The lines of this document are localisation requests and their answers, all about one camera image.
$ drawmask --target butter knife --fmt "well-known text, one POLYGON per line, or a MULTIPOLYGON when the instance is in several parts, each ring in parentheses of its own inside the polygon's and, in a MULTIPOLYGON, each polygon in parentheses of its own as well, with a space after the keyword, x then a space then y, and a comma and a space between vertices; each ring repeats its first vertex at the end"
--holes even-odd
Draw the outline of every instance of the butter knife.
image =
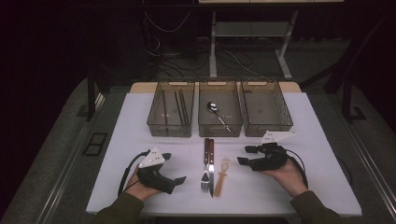
POLYGON ((213 198, 215 186, 215 140, 209 140, 209 192, 213 198))

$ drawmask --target white table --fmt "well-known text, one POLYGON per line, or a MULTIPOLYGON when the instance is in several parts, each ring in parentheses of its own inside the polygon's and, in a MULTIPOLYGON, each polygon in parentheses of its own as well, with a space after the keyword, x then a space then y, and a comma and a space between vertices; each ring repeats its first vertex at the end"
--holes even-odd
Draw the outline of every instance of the white table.
MULTIPOLYGON (((361 207, 332 153, 306 94, 291 92, 284 96, 294 122, 291 130, 297 134, 279 144, 293 150, 304 160, 309 188, 325 206, 341 216, 361 216, 361 207)), ((120 180, 130 161, 138 153, 157 146, 162 153, 172 153, 161 174, 171 179, 186 175, 187 179, 183 185, 176 186, 172 194, 163 193, 148 199, 142 217, 295 215, 290 205, 291 197, 271 177, 238 164, 236 157, 255 158, 245 152, 245 146, 260 144, 260 138, 245 137, 243 131, 238 138, 214 138, 215 172, 220 170, 222 158, 229 158, 232 165, 227 171, 219 198, 202 193, 200 180, 203 174, 204 138, 198 135, 198 94, 194 100, 191 138, 150 135, 146 121, 152 98, 153 93, 127 94, 87 206, 88 213, 96 213, 111 205, 117 198, 120 180)))

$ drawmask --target hand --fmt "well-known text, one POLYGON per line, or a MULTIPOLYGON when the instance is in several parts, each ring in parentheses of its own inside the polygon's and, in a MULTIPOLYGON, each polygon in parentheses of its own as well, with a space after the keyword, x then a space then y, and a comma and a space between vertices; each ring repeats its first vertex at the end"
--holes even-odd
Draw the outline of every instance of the hand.
POLYGON ((270 175, 293 198, 308 191, 297 167, 291 160, 287 160, 286 164, 277 170, 260 171, 260 173, 270 175))
POLYGON ((124 192, 134 195, 137 199, 144 202, 149 197, 161 193, 161 191, 153 188, 148 188, 140 183, 139 178, 136 174, 138 169, 139 167, 136 165, 136 168, 134 169, 134 174, 128 180, 128 184, 124 192))

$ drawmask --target sleeve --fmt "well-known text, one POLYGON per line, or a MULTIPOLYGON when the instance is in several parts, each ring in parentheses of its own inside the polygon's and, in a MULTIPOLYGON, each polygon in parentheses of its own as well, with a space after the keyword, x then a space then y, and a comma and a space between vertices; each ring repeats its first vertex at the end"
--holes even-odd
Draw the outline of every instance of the sleeve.
POLYGON ((135 224, 144 205, 136 197, 122 193, 109 207, 100 210, 92 224, 135 224))
POLYGON ((325 207, 318 196, 310 190, 300 194, 291 200, 290 203, 299 214, 304 224, 351 223, 341 218, 333 210, 325 207))

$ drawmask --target gray carpet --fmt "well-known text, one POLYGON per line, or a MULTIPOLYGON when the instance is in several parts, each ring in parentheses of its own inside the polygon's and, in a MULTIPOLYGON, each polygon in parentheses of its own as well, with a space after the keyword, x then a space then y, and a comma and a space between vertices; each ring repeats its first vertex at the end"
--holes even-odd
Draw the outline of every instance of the gray carpet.
MULTIPOLYGON (((235 52, 234 56, 255 73, 281 78, 274 54, 279 42, 263 39, 255 40, 247 47, 244 44, 246 42, 230 43, 224 40, 219 43, 219 48, 235 52)), ((341 57, 347 45, 348 42, 343 40, 291 42, 285 58, 293 81, 304 81, 332 65, 341 57)), ((229 53, 223 51, 219 54, 222 55, 222 62, 218 62, 218 76, 252 76, 249 71, 238 66, 229 53)), ((159 76, 167 76, 167 73, 179 76, 179 72, 184 76, 208 76, 207 55, 204 51, 196 59, 171 59, 170 63, 165 63, 175 63, 178 67, 174 64, 172 66, 176 69, 160 65, 163 71, 159 76)), ((363 165, 348 129, 351 126, 356 130, 381 174, 393 189, 396 189, 395 133, 358 89, 353 91, 352 104, 362 110, 367 120, 356 120, 353 125, 346 124, 340 115, 339 94, 327 95, 322 89, 326 79, 323 78, 304 91, 308 93, 334 154, 341 159, 340 165, 361 204, 363 216, 353 217, 352 220, 356 223, 395 223, 375 182, 363 165)), ((85 208, 129 87, 115 87, 112 90, 104 95, 103 104, 99 106, 92 121, 88 122, 78 113, 87 104, 86 83, 84 81, 77 86, 1 223, 35 223, 37 220, 40 223, 89 223, 92 220, 93 216, 87 214, 85 208), (93 133, 107 133, 104 149, 98 157, 83 156, 81 152, 93 133), (54 195, 51 193, 52 189, 60 192, 54 195), (46 206, 47 200, 53 202, 53 206, 46 206), (44 208, 48 211, 46 217, 40 216, 44 208)), ((289 223, 299 223, 299 220, 289 220, 289 223)))

